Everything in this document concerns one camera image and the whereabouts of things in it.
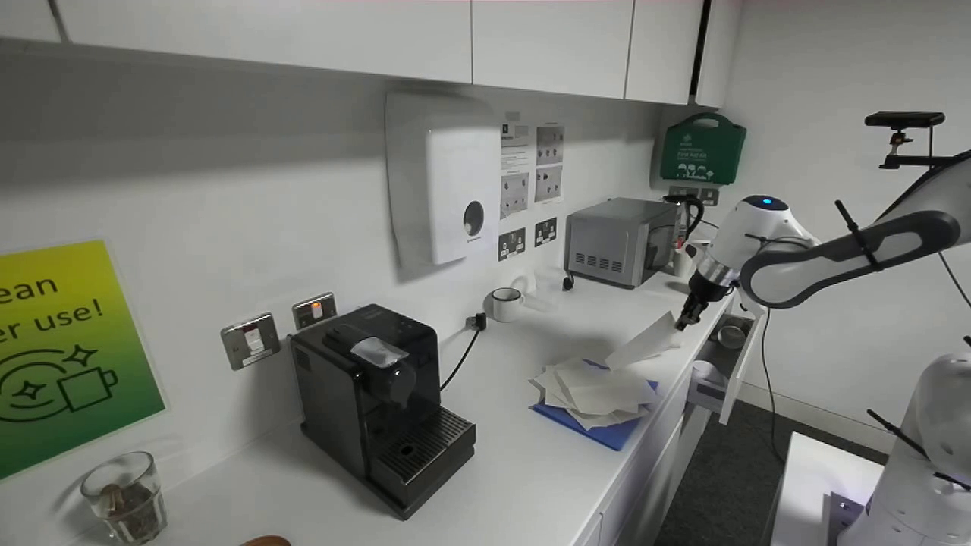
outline cord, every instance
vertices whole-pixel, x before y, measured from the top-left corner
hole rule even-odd
[[[770,385],[768,355],[763,355],[768,324],[770,324],[770,309],[763,309],[763,324],[762,324],[762,372],[768,389],[768,449],[776,459],[776,465],[785,468],[785,459],[780,453],[780,431],[776,431],[780,428],[776,389]]]
[[[449,389],[449,383],[457,375],[457,370],[460,370],[463,359],[472,352],[472,347],[476,347],[478,334],[485,330],[485,316],[482,316],[482,314],[478,314],[478,316],[472,316],[469,321],[472,321],[476,334],[472,334],[472,339],[463,347],[463,352],[460,352],[457,365],[453,368],[449,380],[447,380],[436,390],[447,390],[447,389]]]
[[[965,286],[960,281],[960,276],[951,270],[951,265],[946,265],[945,253],[938,253],[938,257],[941,257],[941,265],[945,265],[945,270],[946,270],[946,276],[951,276],[953,287],[957,287],[957,290],[965,297],[965,304],[971,306],[971,297],[969,297]]]

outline white cabinet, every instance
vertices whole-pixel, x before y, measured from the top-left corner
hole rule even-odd
[[[78,47],[469,82],[469,0],[59,0]]]
[[[629,99],[689,104],[705,0],[637,0]]]
[[[0,0],[0,41],[59,42],[46,0]]]
[[[705,56],[699,69],[695,104],[722,105],[729,92],[729,69],[735,60],[739,21],[739,0],[711,0]]]
[[[472,82],[623,96],[632,0],[472,0]]]

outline wall-mounted sign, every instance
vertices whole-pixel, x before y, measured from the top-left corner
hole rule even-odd
[[[104,243],[0,255],[0,479],[162,407]]]

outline black coffee machine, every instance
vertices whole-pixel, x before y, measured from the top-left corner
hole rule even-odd
[[[302,433],[411,515],[469,456],[476,425],[440,407],[436,334],[364,306],[293,336]]]

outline label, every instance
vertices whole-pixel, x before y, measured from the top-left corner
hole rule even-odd
[[[0,479],[162,407],[104,243],[0,257]]]

